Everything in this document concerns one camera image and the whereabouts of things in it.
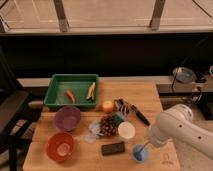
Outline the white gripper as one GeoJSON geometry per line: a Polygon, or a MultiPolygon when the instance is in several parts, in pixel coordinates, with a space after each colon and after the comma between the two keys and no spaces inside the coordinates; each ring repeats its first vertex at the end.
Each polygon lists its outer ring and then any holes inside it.
{"type": "Polygon", "coordinates": [[[146,135],[147,140],[156,148],[160,148],[167,143],[167,136],[155,124],[149,126],[146,135]]]}

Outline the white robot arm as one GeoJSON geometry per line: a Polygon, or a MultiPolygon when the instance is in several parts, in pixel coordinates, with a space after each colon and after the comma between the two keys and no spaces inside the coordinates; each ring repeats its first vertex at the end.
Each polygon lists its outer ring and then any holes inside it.
{"type": "Polygon", "coordinates": [[[193,112],[184,104],[174,105],[161,112],[147,130],[148,141],[156,148],[170,138],[186,143],[213,159],[213,132],[192,123],[193,112]]]}

